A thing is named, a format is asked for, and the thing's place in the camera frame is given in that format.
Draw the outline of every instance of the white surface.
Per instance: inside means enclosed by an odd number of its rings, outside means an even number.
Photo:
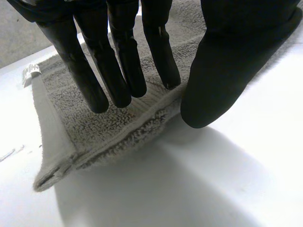
[[[52,54],[0,70],[0,157],[24,145],[0,162],[1,227],[303,226],[302,43],[210,127],[178,117],[133,159],[36,193],[40,129],[21,72]]]

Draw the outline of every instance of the gray floor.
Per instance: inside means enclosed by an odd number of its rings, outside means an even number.
[[[0,0],[0,69],[50,45],[35,23]]]

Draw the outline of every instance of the terry cloth towel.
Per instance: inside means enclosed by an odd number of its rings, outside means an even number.
[[[42,75],[32,81],[43,143],[42,166],[34,182],[36,191],[48,189],[72,171],[107,165],[142,147],[179,113],[190,66],[206,31],[200,0],[174,0],[167,31],[181,85],[172,91],[162,85],[143,34],[141,17],[137,17],[134,35],[148,92],[142,98],[133,98],[125,109],[110,103],[104,114],[91,112],[58,55],[40,63]],[[272,60],[291,43],[285,43]],[[82,48],[102,85],[87,47]]]

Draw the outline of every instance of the towel tag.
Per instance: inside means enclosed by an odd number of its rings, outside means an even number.
[[[31,84],[32,78],[41,75],[40,68],[37,64],[29,64],[22,72],[22,85],[27,87]]]

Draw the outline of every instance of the folded towel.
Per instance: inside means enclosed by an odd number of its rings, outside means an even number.
[[[34,183],[36,191],[48,189],[71,171],[106,165],[137,150],[159,135],[169,119],[179,113],[190,66],[206,31],[200,0],[174,0],[167,31],[181,85],[172,91],[162,85],[143,34],[141,17],[137,17],[134,36],[148,92],[142,98],[133,98],[125,109],[110,103],[104,114],[91,112],[58,55],[40,63],[42,75],[32,81],[43,142],[42,166]],[[87,47],[82,48],[104,86]]]

